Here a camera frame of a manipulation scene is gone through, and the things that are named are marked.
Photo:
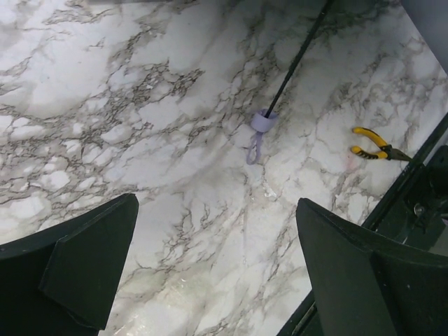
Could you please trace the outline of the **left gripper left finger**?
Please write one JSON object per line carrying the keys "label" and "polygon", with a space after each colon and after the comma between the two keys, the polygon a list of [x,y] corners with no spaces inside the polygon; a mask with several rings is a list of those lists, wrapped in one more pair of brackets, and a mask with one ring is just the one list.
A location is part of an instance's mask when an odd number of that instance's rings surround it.
{"label": "left gripper left finger", "polygon": [[127,193],[1,245],[2,335],[98,335],[111,313],[139,202]]}

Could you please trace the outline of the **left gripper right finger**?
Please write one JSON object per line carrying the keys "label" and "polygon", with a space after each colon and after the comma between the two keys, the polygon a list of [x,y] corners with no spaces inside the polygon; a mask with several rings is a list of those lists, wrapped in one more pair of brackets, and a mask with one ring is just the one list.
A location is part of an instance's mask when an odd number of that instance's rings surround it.
{"label": "left gripper right finger", "polygon": [[301,198],[296,222],[324,335],[446,335],[447,257]]}

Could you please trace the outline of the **lavender umbrella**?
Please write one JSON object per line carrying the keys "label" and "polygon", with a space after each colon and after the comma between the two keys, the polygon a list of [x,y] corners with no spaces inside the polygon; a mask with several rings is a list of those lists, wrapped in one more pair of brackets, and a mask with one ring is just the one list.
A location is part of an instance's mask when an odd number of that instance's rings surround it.
{"label": "lavender umbrella", "polygon": [[300,46],[297,55],[293,58],[293,61],[291,62],[288,68],[288,72],[286,73],[269,107],[267,109],[259,110],[253,115],[250,126],[251,129],[254,131],[254,135],[251,138],[251,143],[250,146],[248,147],[248,153],[246,155],[246,163],[248,165],[254,165],[259,161],[261,156],[263,136],[275,126],[278,119],[278,115],[274,112],[274,107],[277,105],[277,102],[279,101],[281,95],[286,89],[288,82],[295,73],[295,70],[297,69],[302,58],[304,57],[309,45],[311,44],[314,36],[316,35],[323,21],[325,20],[333,4],[334,4],[333,0],[327,0],[322,9],[320,10],[318,17],[316,18],[315,22],[311,26],[311,29],[307,33],[303,44]]}

